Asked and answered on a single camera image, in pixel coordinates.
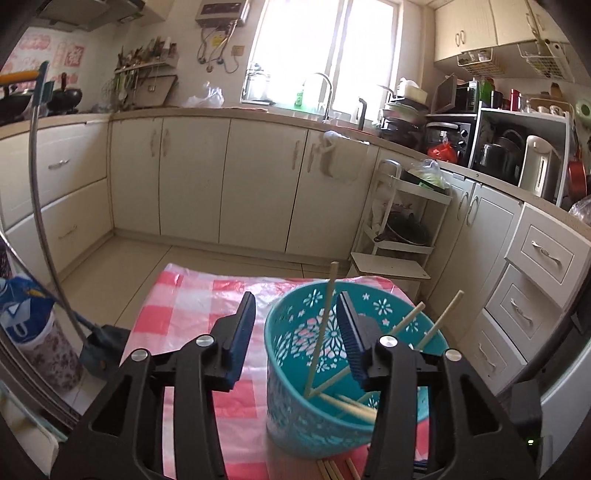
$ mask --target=white cabinet door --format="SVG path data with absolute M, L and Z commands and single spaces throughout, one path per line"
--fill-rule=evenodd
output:
M 347 183 L 322 172 L 314 154 L 324 132 L 308 132 L 297 185 L 287 250 L 289 254 L 345 260 L 351 247 L 374 172 L 378 148 L 369 146 L 357 179 Z
M 550 14 L 535 0 L 530 0 L 531 9 L 534 12 L 535 22 L 538 25 L 540 36 L 544 40 L 570 43 L 569 39 L 557 25 Z
M 456 2 L 435 10 L 435 61 L 448 59 L 462 52 Z
M 285 251 L 306 135 L 304 128 L 232 120 L 223 175 L 221 244 Z
M 115 228 L 160 234 L 158 168 L 162 118 L 113 123 L 111 197 Z
M 462 51 L 497 45 L 495 19 L 489 0 L 454 0 L 450 5 L 454 5 L 458 15 Z
M 431 295 L 452 254 L 466 219 L 472 193 L 474 192 L 474 185 L 476 184 L 473 180 L 447 171 L 443 171 L 443 175 L 451 185 L 447 194 L 452 197 L 452 201 L 447 208 L 443 224 L 439 230 L 435 250 L 429 256 L 425 266 L 425 271 L 429 274 L 431 280 L 421 283 L 420 296 L 424 299 L 428 299 Z
M 162 235 L 217 243 L 230 120 L 164 119 L 160 152 Z
M 499 45 L 535 40 L 527 0 L 491 0 Z
M 112 229 L 107 181 L 103 179 L 50 203 L 43 223 L 58 273 Z M 50 281 L 33 216 L 7 232 L 28 269 L 43 283 Z
M 520 211 L 517 199 L 476 185 L 460 236 L 428 300 L 438 316 L 458 290 L 466 293 L 447 324 L 456 340 L 464 336 L 501 277 L 506 265 L 504 254 Z

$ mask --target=faucet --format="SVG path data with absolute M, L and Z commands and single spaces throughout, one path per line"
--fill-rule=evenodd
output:
M 332 93 L 333 93 L 332 82 L 328 78 L 327 74 L 322 73 L 322 72 L 314 72 L 314 73 L 310 74 L 310 76 L 306 80 L 304 80 L 304 83 L 301 84 L 302 87 L 306 84 L 306 82 L 308 81 L 308 79 L 312 75 L 320 75 L 324 80 L 326 80 L 326 83 L 329 84 L 329 101 L 326 103 L 326 112 L 324 112 L 324 118 L 322 119 L 323 121 L 328 120 L 329 119 L 329 112 L 330 112 L 330 108 L 331 108 L 331 102 L 332 102 Z

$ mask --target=floral pattern basket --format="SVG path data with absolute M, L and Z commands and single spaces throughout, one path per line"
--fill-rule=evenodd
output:
M 287 453 L 304 458 L 325 458 L 369 443 L 373 426 L 315 397 L 302 396 L 311 357 L 318 338 L 324 312 L 326 282 L 311 283 L 285 295 L 270 311 L 265 324 L 265 347 L 268 354 L 267 429 L 274 442 Z M 412 305 L 377 288 L 339 281 L 335 285 L 333 304 L 324 335 L 314 385 L 318 386 L 349 365 L 343 339 L 336 320 L 336 296 L 347 291 L 358 313 L 374 318 L 384 333 L 389 332 L 412 309 Z M 398 335 L 398 339 L 416 345 L 433 322 L 419 314 Z M 424 351 L 441 355 L 447 342 L 438 333 Z M 365 392 L 351 375 L 325 391 L 336 397 L 359 399 Z M 365 400 L 377 407 L 379 394 Z M 418 421 L 428 417 L 428 393 L 417 393 Z

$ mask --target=table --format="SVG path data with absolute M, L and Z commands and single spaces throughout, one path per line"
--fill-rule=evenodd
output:
M 129 336 L 123 360 L 137 348 L 153 355 L 181 348 L 207 333 L 215 321 L 236 312 L 242 295 L 256 297 L 256 321 L 248 346 L 242 376 L 229 393 L 214 392 L 217 429 L 229 480 L 302 479 L 322 480 L 316 463 L 289 457 L 268 438 L 267 353 L 263 331 L 271 307 L 285 293 L 314 280 L 305 278 L 228 277 L 188 270 L 168 264 L 148 294 Z M 381 288 L 411 303 L 391 281 L 381 277 L 347 278 L 345 281 Z M 174 389 L 164 396 L 164 474 L 175 478 L 173 450 Z M 417 425 L 416 459 L 428 453 L 428 420 Z M 359 473 L 367 448 L 336 458 L 346 480 L 351 479 L 345 459 L 351 457 Z

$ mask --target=dish rack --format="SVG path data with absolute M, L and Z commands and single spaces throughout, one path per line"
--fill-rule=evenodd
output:
M 547 45 L 535 43 L 536 53 L 530 53 L 523 44 L 517 44 L 519 54 L 535 72 L 543 78 L 574 82 L 573 72 L 570 70 L 569 60 L 562 45 L 558 42 L 548 42 Z
M 466 70 L 470 75 L 475 78 L 491 78 L 491 77 L 501 77 L 505 74 L 505 71 L 501 67 L 498 62 L 498 59 L 495 56 L 495 49 L 491 48 L 489 50 L 484 50 L 485 52 L 490 51 L 489 60 L 482 60 L 482 61 L 471 61 L 468 63 L 461 63 L 460 59 L 462 56 L 457 56 L 457 66 Z

